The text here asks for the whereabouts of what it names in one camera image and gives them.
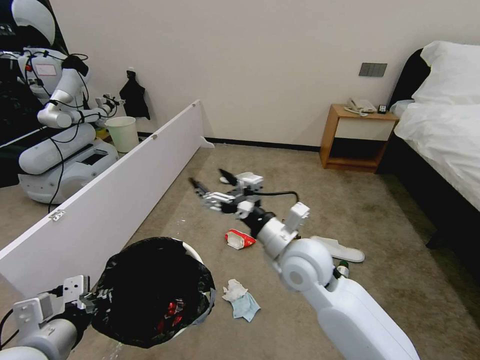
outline black trash bag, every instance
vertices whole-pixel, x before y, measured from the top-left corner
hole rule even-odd
[[[181,241],[150,237],[112,256],[95,291],[92,326],[126,345],[150,348],[205,320],[215,302],[212,274]]]
[[[149,107],[145,103],[145,88],[135,79],[135,71],[126,71],[128,81],[120,90],[120,98],[125,100],[125,114],[134,118],[145,117],[150,120]]]

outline light switch panel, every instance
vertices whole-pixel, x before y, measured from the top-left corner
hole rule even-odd
[[[362,62],[358,76],[381,78],[387,69],[386,63]]]

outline white telephone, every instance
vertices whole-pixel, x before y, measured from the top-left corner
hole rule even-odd
[[[377,109],[375,108],[375,106],[372,105],[370,101],[361,100],[355,97],[349,98],[346,105],[347,106],[345,106],[344,108],[345,110],[354,114],[358,114],[362,117],[377,112]]]

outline wooden nightstand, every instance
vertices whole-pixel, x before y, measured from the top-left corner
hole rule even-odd
[[[399,118],[391,112],[360,117],[344,106],[330,107],[320,148],[323,168],[374,173]]]

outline bed frame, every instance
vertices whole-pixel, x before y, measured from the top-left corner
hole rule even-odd
[[[422,49],[417,50],[406,61],[389,107],[397,101],[411,99],[429,75],[430,68],[420,57],[421,52]],[[480,212],[395,134],[378,172],[395,174],[435,225],[437,230],[426,244],[428,248],[448,245],[468,262],[474,258],[472,250],[479,238],[476,225],[480,223]]]

